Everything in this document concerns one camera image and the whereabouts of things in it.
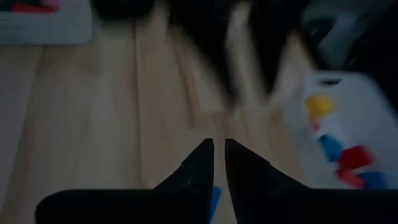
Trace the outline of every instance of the blue object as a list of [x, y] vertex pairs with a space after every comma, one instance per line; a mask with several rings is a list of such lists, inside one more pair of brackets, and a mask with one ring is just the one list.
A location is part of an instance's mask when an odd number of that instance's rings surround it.
[[216, 212], [216, 208], [218, 205], [218, 201], [220, 200], [221, 197], [221, 193], [223, 190], [221, 190], [219, 187], [217, 186], [213, 186], [213, 196], [211, 198], [211, 213], [210, 213], [210, 223], [213, 219], [213, 215]]
[[324, 134], [319, 138], [319, 142], [328, 162], [338, 161], [343, 155], [343, 146], [330, 134]]
[[365, 189], [382, 190], [387, 189], [386, 180], [382, 172], [364, 172], [358, 174], [365, 181]]

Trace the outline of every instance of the wooden floor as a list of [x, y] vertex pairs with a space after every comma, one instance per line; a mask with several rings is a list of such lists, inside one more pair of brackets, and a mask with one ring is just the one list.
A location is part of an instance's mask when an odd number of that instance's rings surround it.
[[35, 80], [0, 223], [34, 223], [35, 206], [60, 190], [153, 188], [204, 138], [215, 140], [214, 184], [223, 189], [213, 223], [236, 223], [225, 138], [301, 179], [278, 105], [311, 66], [293, 35], [277, 93], [257, 96], [248, 81], [256, 65], [242, 32], [247, 11], [239, 7], [229, 29], [248, 102], [234, 113], [222, 107], [193, 48], [169, 29], [162, 6], [135, 27], [99, 25], [88, 45], [8, 49], [39, 63], [30, 66]]

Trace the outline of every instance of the colorful building block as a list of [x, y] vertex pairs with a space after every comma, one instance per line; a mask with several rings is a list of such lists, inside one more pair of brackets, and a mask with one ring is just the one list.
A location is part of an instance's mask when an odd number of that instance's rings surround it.
[[357, 169], [372, 164], [373, 156], [363, 145], [358, 145], [343, 150], [343, 155], [338, 161], [344, 169]]
[[349, 169], [338, 169], [336, 171], [338, 178], [344, 183], [356, 189], [364, 189], [365, 181]]
[[330, 134], [324, 134], [319, 137], [319, 142], [329, 162], [335, 162], [340, 159], [343, 146], [337, 139], [333, 138]]
[[306, 105], [312, 121], [318, 121], [335, 110], [335, 103], [329, 95], [313, 95]]
[[382, 190], [387, 189], [386, 179], [382, 172], [364, 172], [358, 174], [365, 181], [365, 189]]

